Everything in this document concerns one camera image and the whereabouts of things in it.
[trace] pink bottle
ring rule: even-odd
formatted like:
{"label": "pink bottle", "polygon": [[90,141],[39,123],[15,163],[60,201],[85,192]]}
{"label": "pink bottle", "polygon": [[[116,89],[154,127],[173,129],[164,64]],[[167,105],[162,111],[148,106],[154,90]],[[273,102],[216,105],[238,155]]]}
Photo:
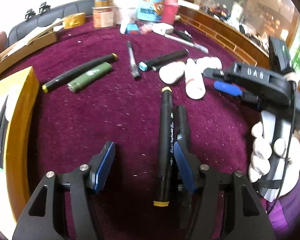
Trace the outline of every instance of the pink bottle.
{"label": "pink bottle", "polygon": [[174,17],[178,13],[180,5],[178,0],[165,0],[164,10],[161,22],[172,25],[174,23]]}

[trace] maroon velvet cloth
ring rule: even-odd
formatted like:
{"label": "maroon velvet cloth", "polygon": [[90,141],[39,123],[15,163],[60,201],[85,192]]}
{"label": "maroon velvet cloth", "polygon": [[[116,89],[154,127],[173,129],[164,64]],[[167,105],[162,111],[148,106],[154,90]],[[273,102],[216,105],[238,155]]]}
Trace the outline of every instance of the maroon velvet cloth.
{"label": "maroon velvet cloth", "polygon": [[[224,69],[235,61],[195,28],[181,23],[176,27],[186,29],[197,43],[206,46],[209,56],[219,57]],[[106,240],[181,240],[185,231],[178,228],[175,203],[167,208],[153,206],[161,88],[166,85],[152,71],[142,73],[140,81],[133,80],[127,40],[133,45],[137,63],[185,47],[156,33],[133,36],[121,35],[119,27],[96,30],[88,19],[83,26],[60,31],[56,44],[30,55],[3,74],[33,66],[42,85],[94,58],[109,53],[119,58],[113,72],[78,94],[65,86],[49,94],[40,89],[29,136],[29,187],[33,191],[47,171],[70,172],[87,163],[107,140],[112,140],[116,143],[116,158],[105,189],[95,201]],[[192,58],[207,56],[198,49],[185,48]],[[242,113],[248,109],[242,111],[236,100],[220,95],[213,89],[213,81],[205,80],[205,86],[206,95],[201,100],[186,96],[184,77],[172,86],[174,105],[186,106],[191,152],[218,171],[246,172],[252,138]],[[221,214],[219,211],[214,237],[218,237]],[[73,225],[69,225],[73,236]]]}

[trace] white glove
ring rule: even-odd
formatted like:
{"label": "white glove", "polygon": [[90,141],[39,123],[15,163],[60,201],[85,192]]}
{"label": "white glove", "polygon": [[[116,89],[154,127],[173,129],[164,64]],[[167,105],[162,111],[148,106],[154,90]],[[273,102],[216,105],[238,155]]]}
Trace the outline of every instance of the white glove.
{"label": "white glove", "polygon": [[[249,165],[249,179],[255,182],[270,171],[268,159],[271,156],[271,146],[263,139],[263,125],[261,122],[255,124],[251,129],[251,134],[255,137],[253,142],[253,152],[251,154],[251,163]],[[274,143],[274,152],[281,158],[286,156],[286,147],[288,141],[283,138],[277,139]],[[292,137],[288,156],[288,166],[283,182],[280,196],[289,193],[297,184],[300,172],[300,143],[297,138]]]}

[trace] green lighter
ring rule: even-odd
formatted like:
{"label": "green lighter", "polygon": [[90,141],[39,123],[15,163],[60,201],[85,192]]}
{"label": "green lighter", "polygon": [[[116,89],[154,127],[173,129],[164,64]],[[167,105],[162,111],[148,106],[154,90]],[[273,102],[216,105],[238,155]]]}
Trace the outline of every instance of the green lighter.
{"label": "green lighter", "polygon": [[98,78],[102,77],[104,74],[108,73],[112,70],[111,64],[104,62],[89,71],[83,73],[81,76],[75,78],[70,81],[68,85],[68,89],[74,93],[79,92],[81,89],[85,88]]}

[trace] yellow tape roll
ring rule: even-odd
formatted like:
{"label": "yellow tape roll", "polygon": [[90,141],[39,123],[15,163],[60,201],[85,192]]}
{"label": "yellow tape roll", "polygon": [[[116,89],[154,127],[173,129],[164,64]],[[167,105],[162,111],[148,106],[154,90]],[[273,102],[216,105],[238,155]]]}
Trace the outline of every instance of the yellow tape roll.
{"label": "yellow tape roll", "polygon": [[76,13],[63,19],[65,22],[64,29],[74,28],[86,23],[86,13]]}

